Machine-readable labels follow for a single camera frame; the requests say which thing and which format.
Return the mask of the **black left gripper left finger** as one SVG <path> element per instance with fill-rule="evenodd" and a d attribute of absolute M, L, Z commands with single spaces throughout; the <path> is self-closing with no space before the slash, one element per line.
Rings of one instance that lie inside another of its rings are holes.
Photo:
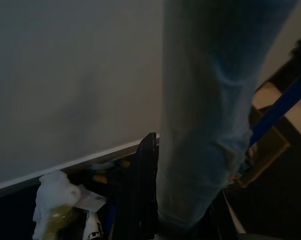
<path fill-rule="evenodd" d="M 124 170 L 114 223 L 115 240 L 153 240 L 158 228 L 157 135 L 145 136 Z"/>

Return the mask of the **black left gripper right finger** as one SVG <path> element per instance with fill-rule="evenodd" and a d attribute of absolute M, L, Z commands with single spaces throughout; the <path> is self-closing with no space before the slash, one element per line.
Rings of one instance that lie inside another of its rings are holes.
<path fill-rule="evenodd" d="M 196 227 L 197 240 L 244 240 L 246 230 L 220 191 Z"/>

